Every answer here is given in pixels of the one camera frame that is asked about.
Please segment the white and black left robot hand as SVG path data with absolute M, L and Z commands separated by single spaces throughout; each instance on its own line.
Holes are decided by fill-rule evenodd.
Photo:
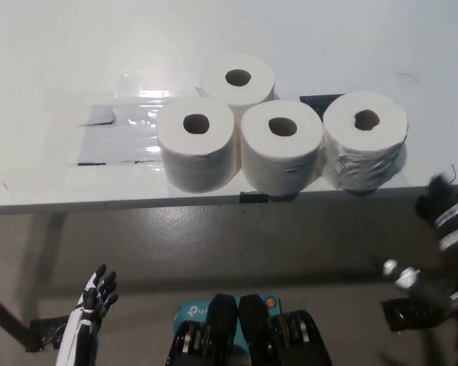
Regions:
M 116 272 L 105 264 L 93 273 L 69 315 L 56 366 L 92 366 L 96 363 L 98 334 L 110 307 L 117 302 Z

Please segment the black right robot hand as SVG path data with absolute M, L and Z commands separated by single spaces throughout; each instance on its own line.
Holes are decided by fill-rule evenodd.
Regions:
M 411 266 L 394 258 L 379 262 L 382 275 L 407 295 L 443 313 L 458 313 L 458 194 L 443 175 L 429 182 L 423 204 L 427 222 L 435 229 L 443 261 L 443 282 L 435 283 Z

